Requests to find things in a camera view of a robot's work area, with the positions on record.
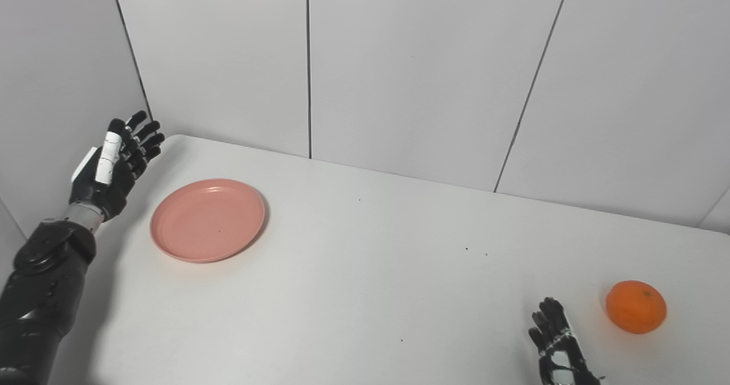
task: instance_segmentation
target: robotic hand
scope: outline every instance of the robotic hand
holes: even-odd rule
[[[601,385],[587,368],[581,347],[570,330],[563,305],[555,299],[540,302],[540,311],[532,314],[537,328],[528,331],[540,352],[540,378],[544,385]]]
[[[146,118],[147,113],[140,111],[126,123],[118,118],[112,120],[104,146],[91,148],[76,167],[71,178],[71,210],[80,205],[96,211],[102,221],[121,213],[136,179],[147,169],[149,160],[160,154],[160,144],[165,140],[162,133],[154,133],[160,128],[156,121],[135,131]]]
[[[15,257],[0,296],[0,385],[44,385],[58,344],[71,330],[86,270],[96,255],[94,232],[126,205],[135,181],[160,153],[164,135],[140,111],[109,124],[71,179],[62,218],[43,221]]]

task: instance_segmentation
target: tabletop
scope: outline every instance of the tabletop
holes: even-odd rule
[[[263,231],[228,260],[175,260],[149,219],[206,178],[256,188]],[[716,232],[177,135],[98,245],[51,383],[538,385],[527,329],[545,296],[612,385],[727,381]],[[664,295],[656,331],[605,317],[627,279]]]

